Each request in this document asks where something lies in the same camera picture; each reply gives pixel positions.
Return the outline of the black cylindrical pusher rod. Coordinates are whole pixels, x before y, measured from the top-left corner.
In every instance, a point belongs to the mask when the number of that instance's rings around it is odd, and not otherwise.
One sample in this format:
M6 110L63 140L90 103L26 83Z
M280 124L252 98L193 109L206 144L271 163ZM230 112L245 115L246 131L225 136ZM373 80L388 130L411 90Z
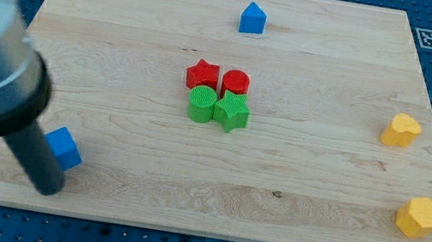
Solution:
M64 172L37 121L4 137L35 190L43 196L63 189Z

